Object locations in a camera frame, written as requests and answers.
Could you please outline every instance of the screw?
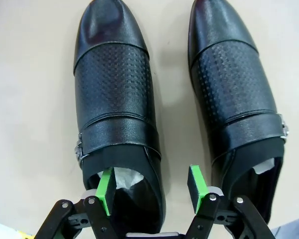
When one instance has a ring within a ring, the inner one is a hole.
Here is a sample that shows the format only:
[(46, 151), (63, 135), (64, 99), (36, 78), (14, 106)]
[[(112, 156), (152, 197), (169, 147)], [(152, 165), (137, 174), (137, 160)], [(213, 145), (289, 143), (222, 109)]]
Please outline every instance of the screw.
[(62, 203), (62, 207), (63, 207), (63, 208), (67, 208), (68, 206), (69, 206), (68, 203)]
[(216, 198), (216, 196), (215, 196), (215, 194), (211, 194), (211, 195), (209, 195), (209, 200), (210, 201), (215, 201), (217, 198)]
[(243, 203), (244, 202), (244, 199), (242, 198), (237, 198), (237, 203)]
[(94, 198), (90, 198), (90, 199), (89, 199), (89, 204), (93, 204), (93, 203), (95, 203)]

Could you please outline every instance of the green gripper pad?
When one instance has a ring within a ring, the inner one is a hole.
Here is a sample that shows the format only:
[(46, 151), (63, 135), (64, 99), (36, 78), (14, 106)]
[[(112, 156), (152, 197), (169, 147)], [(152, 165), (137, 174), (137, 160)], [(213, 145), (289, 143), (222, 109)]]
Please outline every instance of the green gripper pad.
[(112, 213), (115, 190), (115, 173), (114, 168), (111, 167), (103, 172), (95, 195), (102, 202), (103, 208), (108, 216)]
[(190, 165), (188, 170), (187, 186), (194, 211), (197, 214), (202, 199), (209, 193), (198, 165)]

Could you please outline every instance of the black leather shoe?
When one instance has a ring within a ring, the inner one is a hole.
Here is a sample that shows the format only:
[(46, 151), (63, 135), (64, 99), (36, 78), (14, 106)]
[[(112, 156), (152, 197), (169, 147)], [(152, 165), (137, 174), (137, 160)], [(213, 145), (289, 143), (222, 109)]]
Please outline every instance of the black leather shoe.
[(130, 169), (116, 175), (117, 184), (131, 181), (125, 174), (138, 180), (117, 188), (111, 220), (120, 235), (158, 233), (164, 197), (149, 53), (122, 1), (94, 0), (85, 10), (74, 76), (77, 156), (86, 189), (97, 188), (100, 172), (109, 167)]
[(196, 0), (188, 65), (212, 153), (212, 184), (248, 196), (270, 219), (287, 128), (277, 114), (258, 51), (225, 0)]

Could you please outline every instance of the white table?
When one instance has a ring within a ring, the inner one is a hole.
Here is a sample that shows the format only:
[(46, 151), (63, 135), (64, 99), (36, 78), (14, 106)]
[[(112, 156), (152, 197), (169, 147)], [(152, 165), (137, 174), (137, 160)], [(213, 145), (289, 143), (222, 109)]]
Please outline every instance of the white table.
[[(76, 202), (84, 191), (73, 153), (78, 131), (72, 64), (88, 3), (0, 0), (0, 223), (18, 230), (36, 233), (57, 200)], [(188, 165), (199, 164), (209, 175), (207, 141), (199, 130), (187, 68), (192, 0), (125, 3), (150, 54), (167, 203), (162, 230), (184, 233), (194, 216)], [(230, 3), (254, 38), (279, 112), (291, 130), (273, 228), (299, 218), (299, 0)], [(224, 230), (216, 228), (212, 238), (221, 238)], [(80, 238), (89, 236), (85, 232)]]

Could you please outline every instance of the gray floor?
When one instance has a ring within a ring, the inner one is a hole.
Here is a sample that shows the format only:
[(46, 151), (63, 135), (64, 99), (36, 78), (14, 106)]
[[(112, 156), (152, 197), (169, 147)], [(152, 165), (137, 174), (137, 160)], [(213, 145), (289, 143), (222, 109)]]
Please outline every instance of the gray floor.
[[(125, 0), (145, 36), (155, 86), (167, 202), (163, 231), (185, 232), (189, 164), (209, 178), (205, 133), (187, 70), (192, 0)], [(59, 199), (84, 191), (72, 64), (89, 0), (0, 0), (0, 223), (36, 233)], [(271, 228), (299, 218), (299, 0), (230, 0), (249, 28), (291, 134)], [(212, 238), (225, 230), (214, 227)], [(90, 238), (90, 232), (80, 238)]]

